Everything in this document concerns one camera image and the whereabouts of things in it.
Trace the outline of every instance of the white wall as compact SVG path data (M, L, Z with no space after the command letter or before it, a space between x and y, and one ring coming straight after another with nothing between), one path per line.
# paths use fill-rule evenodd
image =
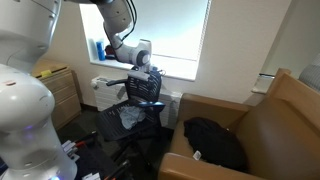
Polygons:
M245 102L290 2L213 0L196 80L164 78L163 88ZM126 77L126 71L89 63L80 9L72 3L63 3L52 46L43 58L69 63L77 73L82 102L92 106L92 78Z
M293 0L262 73L274 75L279 67L298 77L320 53L320 1Z

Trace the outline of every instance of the office chair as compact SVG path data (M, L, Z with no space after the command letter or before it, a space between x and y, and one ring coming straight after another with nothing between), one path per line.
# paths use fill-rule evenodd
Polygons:
M158 71L150 71L148 81L140 80L134 77L128 79L110 81L107 86L124 83L128 100L99 113L97 118L97 129L105 141L117 141L120 150L112 155L114 161L123 155L128 147L137 150L145 162L147 170L152 169L151 163L144 155L142 148L137 140L146 138L161 138L161 122L159 113L165 105L158 102L161 88L161 74ZM137 106L144 108L146 114L142 122L137 123L130 130L123 127L120 118L120 112L123 107Z

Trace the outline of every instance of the wooden cabinet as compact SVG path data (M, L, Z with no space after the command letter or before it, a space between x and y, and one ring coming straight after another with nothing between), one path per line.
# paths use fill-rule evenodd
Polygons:
M56 105L52 122L59 129L81 113L73 74L68 64L52 60L40 60L32 71L53 94Z

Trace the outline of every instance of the chair backrest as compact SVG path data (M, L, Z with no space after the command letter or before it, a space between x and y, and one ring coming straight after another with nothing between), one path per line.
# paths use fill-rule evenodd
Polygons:
M142 99L146 102L156 102L159 99L161 89L161 74L158 71L150 71L148 81L128 77L125 84L129 99Z

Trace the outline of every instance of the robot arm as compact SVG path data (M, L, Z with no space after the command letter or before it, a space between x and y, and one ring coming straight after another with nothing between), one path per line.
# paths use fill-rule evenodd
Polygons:
M103 19L103 28L112 46L115 58L122 63L138 66L141 71L146 71L150 61L151 42L140 40L137 47L125 45L119 33L125 31L136 17L128 0L68 0L75 3L96 4Z

